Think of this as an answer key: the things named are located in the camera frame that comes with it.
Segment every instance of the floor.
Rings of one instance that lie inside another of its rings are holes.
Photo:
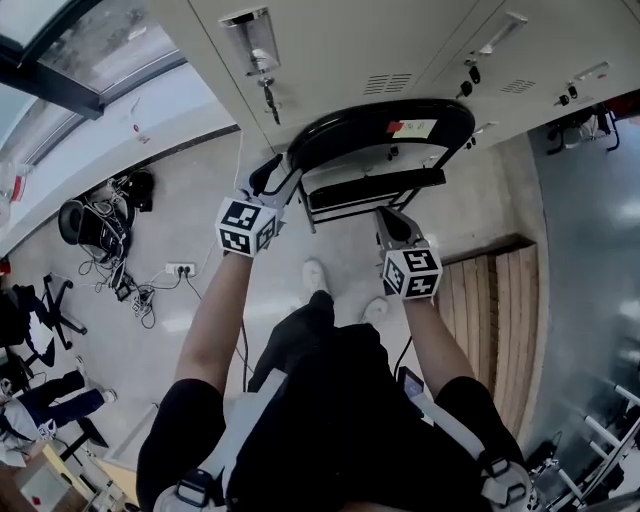
[[[212,249],[213,225],[222,198],[233,188],[239,143],[239,133],[225,135],[151,166],[157,181],[153,212],[138,216],[127,261],[136,281],[152,278],[166,262],[194,262],[200,274],[193,283],[200,292],[205,290],[221,258],[219,248]],[[498,149],[465,153],[447,166],[446,185],[423,190],[406,210],[437,241],[443,257],[484,247],[521,224],[518,210],[524,203],[514,205],[510,193],[519,179],[519,166],[510,164],[506,169]],[[300,279],[306,259],[317,258],[326,267],[338,325],[357,321],[366,304],[383,294],[371,215],[323,224],[312,235],[302,208],[293,201],[285,220],[280,237],[257,258],[251,278],[245,310],[250,366],[275,324],[306,300]],[[49,378],[63,374],[73,367],[73,356],[80,355],[93,379],[115,388],[120,400],[96,412],[93,419],[106,440],[117,444],[170,386],[198,298],[184,283],[175,290],[159,291],[154,299],[156,324],[147,330],[130,305],[119,303],[110,290],[96,293],[93,284],[100,276],[78,275],[85,260],[83,251],[62,241],[54,219],[11,254],[10,281],[33,283],[40,290],[41,277],[55,272],[76,283],[64,308],[89,333],[72,335],[74,348],[68,353],[58,346],[58,363],[47,374]],[[156,281],[172,282],[167,275]],[[389,315],[379,330],[393,365],[408,328],[400,301],[390,297],[389,303]],[[419,373],[413,348],[405,363]],[[236,356],[228,396],[240,391],[241,370]]]

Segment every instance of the jeans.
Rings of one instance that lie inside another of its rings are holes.
[[[36,426],[53,420],[57,428],[77,421],[104,405],[102,393],[92,389],[60,405],[51,405],[58,398],[78,391],[85,386],[84,377],[79,371],[67,373],[61,379],[53,379],[42,386],[25,392],[18,398],[33,418]]]

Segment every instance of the black shirt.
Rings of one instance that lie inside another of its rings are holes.
[[[238,456],[228,489],[237,498],[234,510],[330,511],[346,501],[403,510],[490,510],[480,497],[481,468],[418,417],[394,382],[379,341],[354,336],[350,328],[338,331],[287,368],[287,380]],[[436,403],[492,456],[522,463],[478,381],[454,379]],[[224,429],[215,388],[193,379],[173,385],[140,452],[137,491],[144,512],[204,461]]]

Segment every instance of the electrical outlet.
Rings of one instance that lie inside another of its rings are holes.
[[[187,274],[188,276],[193,276],[196,273],[196,264],[195,263],[167,263],[164,271],[167,274],[172,274],[176,277],[180,277],[178,276],[178,269],[182,267],[183,268],[183,273],[182,275],[184,275],[184,271],[189,270],[189,273]]]

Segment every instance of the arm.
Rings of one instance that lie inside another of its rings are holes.
[[[467,356],[430,299],[405,300],[404,310],[422,375],[434,398],[456,377],[475,378]]]
[[[238,342],[253,259],[229,253],[222,259],[182,346],[176,382],[199,379],[221,395]]]

